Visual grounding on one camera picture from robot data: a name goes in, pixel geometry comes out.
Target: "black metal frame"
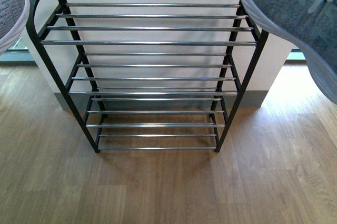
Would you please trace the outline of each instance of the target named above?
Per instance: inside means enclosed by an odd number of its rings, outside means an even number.
[[[77,122],[79,123],[81,129],[83,130],[85,136],[87,137],[89,143],[93,147],[95,152],[100,152],[101,149],[213,149],[216,152],[219,152],[221,146],[224,142],[226,134],[230,128],[230,125],[234,119],[236,111],[240,105],[240,102],[243,98],[243,95],[246,91],[248,83],[251,79],[253,71],[256,67],[257,61],[261,55],[263,47],[266,43],[268,33],[266,31],[259,32],[255,23],[249,18],[248,14],[246,13],[245,9],[243,8],[241,2],[239,4],[124,4],[124,3],[117,3],[117,4],[83,4],[83,3],[68,3],[67,0],[58,0],[59,4],[53,11],[52,15],[49,17],[47,22],[44,24],[42,29],[37,32],[35,28],[35,12],[36,8],[39,4],[40,0],[31,0],[31,9],[29,13],[29,18],[27,22],[27,31],[28,34],[35,45],[38,53],[40,54],[44,64],[46,65],[48,71],[53,77],[53,80],[57,84],[61,94],[63,95],[65,101],[67,102],[70,110],[74,114]],[[70,7],[72,6],[123,6],[123,7],[235,7],[237,8],[236,15],[234,16],[200,16],[200,15],[73,15],[71,13]],[[194,27],[170,27],[170,28],[154,28],[154,27],[147,27],[147,28],[109,28],[109,27],[78,27],[75,25],[74,18],[222,18],[222,19],[233,19],[233,27],[230,28],[194,28]],[[65,18],[67,25],[65,27],[55,27],[55,23],[59,18]],[[249,28],[242,28],[240,27],[241,21],[246,20]],[[72,41],[48,41],[46,40],[48,34],[53,30],[68,30],[71,32]],[[121,42],[121,41],[83,41],[80,39],[79,30],[199,30],[199,31],[224,31],[224,32],[231,32],[230,39],[227,42]],[[238,32],[251,32],[254,42],[237,42],[237,34]],[[71,74],[64,84],[53,64],[51,61],[46,49],[45,45],[75,45],[78,51],[78,57],[74,63],[74,66],[71,70]],[[92,53],[86,53],[84,50],[83,45],[172,45],[172,46],[226,46],[226,52],[223,54],[209,54],[210,56],[224,56],[223,64],[222,65],[95,65],[90,64],[88,60],[88,56],[93,55]],[[233,48],[234,46],[256,46],[256,49],[253,53],[251,62],[247,69],[247,72],[244,76],[242,83],[239,80],[239,76],[237,74],[235,63],[232,57]],[[121,55],[114,54],[114,53],[97,53],[95,55]],[[132,56],[143,56],[143,55],[185,55],[185,56],[198,56],[198,53],[194,54],[175,54],[175,53],[127,53],[126,55]],[[87,77],[76,77],[77,71],[80,67],[84,67]],[[102,89],[123,89],[123,88],[99,88],[97,86],[97,80],[109,80],[109,78],[97,78],[94,76],[92,68],[94,67],[200,67],[200,68],[220,68],[220,75],[218,78],[157,78],[155,80],[200,80],[200,81],[217,81],[217,86],[214,90],[211,88],[204,88],[206,91],[189,91],[189,90],[196,90],[202,89],[199,87],[196,88],[187,88],[184,91],[179,91],[179,88],[173,87],[149,87],[149,88],[125,88],[125,89],[157,89],[159,90],[158,93],[140,93],[140,94],[149,94],[148,99],[144,98],[130,98],[130,95],[133,95],[133,92],[104,92],[101,91]],[[227,69],[231,69],[232,78],[226,78]],[[152,78],[113,78],[114,80],[153,80]],[[92,90],[91,91],[84,91],[84,92],[71,92],[71,87],[74,81],[76,80],[87,80],[90,82]],[[223,82],[224,81],[234,81],[236,92],[232,91],[223,91]],[[73,93],[80,93],[89,95],[89,100],[87,104],[87,110],[85,112],[84,117],[82,117],[75,106],[70,94]],[[226,111],[226,104],[224,100],[225,95],[234,95],[236,94],[235,103],[231,109],[230,114],[227,114]],[[107,100],[162,100],[166,99],[166,97],[174,97],[168,98],[169,100],[212,100],[212,106],[210,111],[107,111],[105,109],[105,105],[103,101]],[[99,111],[91,111],[91,107],[93,102],[97,102],[100,108]],[[216,110],[217,102],[220,102],[221,111]],[[222,113],[224,117],[225,124],[217,124],[215,114]],[[100,122],[97,125],[88,125],[87,120],[90,114],[101,114]],[[212,123],[206,124],[189,124],[189,123],[167,123],[167,124],[105,124],[104,119],[108,114],[206,114],[212,120]],[[189,135],[189,134],[182,134],[182,135],[105,135],[102,134],[102,129],[106,127],[208,127],[214,129],[214,134],[200,134],[200,135]],[[224,130],[221,135],[219,135],[218,127],[224,127]],[[89,132],[88,128],[98,128],[96,139],[94,140],[91,133]],[[212,147],[167,147],[167,148],[105,148],[99,147],[100,138],[101,137],[214,137],[216,146]]]

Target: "gray knit fabric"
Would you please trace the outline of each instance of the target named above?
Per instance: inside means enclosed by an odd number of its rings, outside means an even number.
[[[0,39],[15,25],[22,14],[25,0],[0,0]]]
[[[310,45],[337,73],[337,1],[323,2],[312,14],[312,1],[253,0],[274,23]]]

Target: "metal rod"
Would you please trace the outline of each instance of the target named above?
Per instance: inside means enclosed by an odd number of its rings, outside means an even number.
[[[210,115],[223,114],[224,111],[88,111],[89,114],[114,114],[114,115]]]
[[[86,56],[226,56],[226,53],[85,53]]]
[[[224,127],[224,124],[214,123],[116,123],[87,124],[88,128],[213,128]]]
[[[220,98],[93,98],[94,101],[202,101],[202,100],[221,100]]]
[[[211,32],[250,32],[253,28],[216,27],[97,27],[97,26],[47,26],[49,30],[85,31],[211,31]]]
[[[214,150],[216,147],[143,147],[143,148],[136,148],[136,147],[99,147],[99,150],[179,150],[179,149],[195,149],[195,150]]]
[[[131,137],[215,137],[215,134],[209,135],[108,135],[108,134],[101,134],[100,137],[120,137],[120,138],[131,138]]]
[[[78,64],[81,68],[230,68],[232,65],[99,65]]]
[[[98,90],[215,90],[216,87],[98,87]]]
[[[62,13],[63,10],[64,6],[62,4],[58,4],[58,6],[55,8],[51,16],[46,21],[46,23],[42,26],[41,30],[37,33],[38,37],[41,40],[46,39],[47,35],[50,32],[50,30],[47,27],[50,27],[51,25],[54,25],[57,22],[58,17],[56,16],[56,14]]]
[[[56,14],[58,18],[160,18],[160,19],[246,19],[247,15],[85,15]]]
[[[68,7],[223,7],[238,8],[239,4],[193,4],[193,3],[67,3]]]
[[[70,91],[70,94],[82,95],[109,95],[109,96],[124,96],[124,95],[218,95],[218,96],[232,96],[237,95],[236,91],[172,91],[172,92],[103,92],[103,91]]]
[[[138,81],[138,80],[150,80],[150,81],[233,81],[235,78],[96,78],[96,77],[73,77],[73,80],[109,80],[109,81]]]
[[[90,40],[45,40],[43,45],[170,45],[170,46],[256,46],[256,42],[145,42],[145,41],[90,41]]]

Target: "shoe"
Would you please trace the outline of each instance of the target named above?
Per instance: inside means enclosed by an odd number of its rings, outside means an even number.
[[[303,52],[310,74],[337,104],[337,0],[241,0],[264,30]]]
[[[23,31],[29,15],[29,0],[0,0],[0,55]]]

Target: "metal shoe rack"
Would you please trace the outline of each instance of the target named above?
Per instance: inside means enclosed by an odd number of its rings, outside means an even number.
[[[91,4],[58,0],[57,7],[37,32],[34,18],[39,2],[40,0],[31,0],[27,31],[95,152],[106,149],[220,151],[268,37],[266,31],[259,32],[241,2],[239,4]],[[109,13],[72,14],[71,12],[71,9],[80,11],[96,7],[109,9]],[[155,14],[125,14],[115,9],[122,9],[122,11],[140,9],[145,12],[154,9]],[[158,9],[169,10],[170,14],[157,14]],[[189,14],[181,14],[186,9],[189,10]],[[206,14],[195,14],[198,9],[206,10]],[[210,14],[213,9],[220,11],[231,9],[236,14]],[[66,25],[56,25],[60,20],[64,23],[66,21]],[[94,21],[98,25],[75,25],[75,20],[77,23],[89,20],[89,24]],[[102,20],[110,20],[110,25],[102,25]],[[136,21],[138,26],[125,25],[132,21]],[[180,26],[172,26],[171,21],[180,23]],[[228,22],[231,24],[222,26],[223,23]],[[72,39],[47,39],[50,33],[61,31],[68,34],[70,32]],[[90,32],[91,34],[98,32],[99,37],[104,37],[108,32],[117,36],[128,32],[131,40],[80,39],[80,35],[82,38],[87,37],[86,34]],[[132,39],[133,35],[139,32],[141,32],[139,37],[148,40]],[[184,35],[187,39],[180,41],[161,38],[155,40],[153,39],[156,37],[156,35],[153,36],[155,32],[161,34],[175,32],[192,34],[192,36],[197,34],[198,40],[191,40],[191,36],[188,35]],[[252,41],[238,41],[237,35],[240,32],[251,34]],[[220,40],[200,41],[204,37],[216,38],[214,34],[220,34]],[[76,60],[65,83],[47,52],[47,48],[53,46],[72,46],[77,49]],[[255,47],[242,82],[239,80],[232,56],[235,46]],[[206,58],[206,63],[199,63],[199,58]],[[144,60],[146,62],[147,59],[150,59],[150,62],[144,64]],[[73,90],[74,83],[83,84],[83,82],[90,83],[90,89]],[[228,83],[232,83],[234,90],[228,91],[226,88]],[[73,95],[81,95],[88,99],[84,113],[79,112],[73,101]],[[229,114],[226,96],[235,96],[235,102]],[[184,104],[184,107],[186,104],[208,104],[209,108],[200,109],[192,106],[187,109],[172,109],[174,106],[171,104],[177,103]],[[130,104],[130,107],[121,108],[119,104],[124,104],[126,107]],[[146,109],[132,109],[134,104],[140,104],[140,108]],[[159,119],[160,122],[148,122],[151,120],[149,118]],[[153,141],[156,143],[160,140],[164,140],[163,146],[153,146]],[[188,142],[189,145],[181,144],[182,142]]]

